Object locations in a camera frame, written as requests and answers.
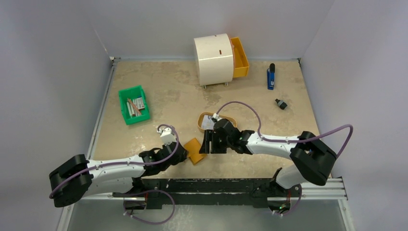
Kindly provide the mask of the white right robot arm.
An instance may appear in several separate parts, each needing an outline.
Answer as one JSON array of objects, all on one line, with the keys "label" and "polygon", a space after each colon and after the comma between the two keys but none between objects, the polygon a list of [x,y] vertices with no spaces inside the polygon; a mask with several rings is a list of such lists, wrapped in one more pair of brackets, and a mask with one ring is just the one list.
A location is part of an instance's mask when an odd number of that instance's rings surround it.
[{"label": "white right robot arm", "polygon": [[324,186],[337,160],[336,152],[311,132],[290,137],[259,135],[253,130],[240,131],[229,120],[221,119],[213,129],[204,132],[199,152],[225,154],[228,149],[239,154],[269,154],[292,160],[291,166],[276,171],[270,183],[271,192],[277,196],[303,182]]}]

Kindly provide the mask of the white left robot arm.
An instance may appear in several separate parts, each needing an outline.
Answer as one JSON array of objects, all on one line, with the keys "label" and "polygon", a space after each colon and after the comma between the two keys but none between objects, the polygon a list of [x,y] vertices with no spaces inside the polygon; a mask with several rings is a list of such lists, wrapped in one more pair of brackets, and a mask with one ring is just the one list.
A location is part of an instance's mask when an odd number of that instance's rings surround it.
[{"label": "white left robot arm", "polygon": [[87,160],[77,154],[49,174],[55,207],[65,207],[81,198],[100,193],[143,192],[141,177],[154,176],[186,160],[188,151],[172,142],[139,155],[108,161]]}]

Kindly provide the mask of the yellow leather card holder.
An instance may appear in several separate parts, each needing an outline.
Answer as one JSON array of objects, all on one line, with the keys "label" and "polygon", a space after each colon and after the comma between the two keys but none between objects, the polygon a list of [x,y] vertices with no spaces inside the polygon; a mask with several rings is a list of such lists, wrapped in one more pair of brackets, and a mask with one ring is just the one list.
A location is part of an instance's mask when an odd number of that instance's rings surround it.
[{"label": "yellow leather card holder", "polygon": [[188,151],[187,158],[193,165],[198,164],[200,161],[207,157],[207,154],[199,153],[201,144],[196,138],[193,138],[185,143],[184,148]]}]

